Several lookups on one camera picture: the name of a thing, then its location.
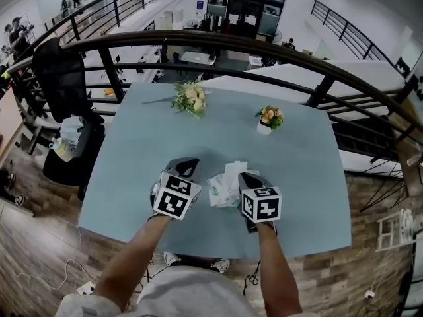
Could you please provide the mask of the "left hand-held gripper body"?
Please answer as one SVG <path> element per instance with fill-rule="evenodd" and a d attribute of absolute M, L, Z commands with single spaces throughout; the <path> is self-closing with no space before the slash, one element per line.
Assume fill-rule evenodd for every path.
<path fill-rule="evenodd" d="M 169 161 L 151 187 L 153 215 L 182 220 L 202 190 L 199 182 L 200 159 L 182 157 Z"/>

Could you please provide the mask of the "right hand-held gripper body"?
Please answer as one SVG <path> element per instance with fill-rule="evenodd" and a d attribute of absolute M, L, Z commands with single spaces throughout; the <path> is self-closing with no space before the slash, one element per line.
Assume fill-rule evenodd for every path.
<path fill-rule="evenodd" d="M 268 225 L 277 233 L 276 221 L 280 220 L 282 195 L 280 189 L 267 179 L 250 172 L 238 175 L 239 211 L 245 219 L 249 233 L 257 232 L 257 224 Z"/>

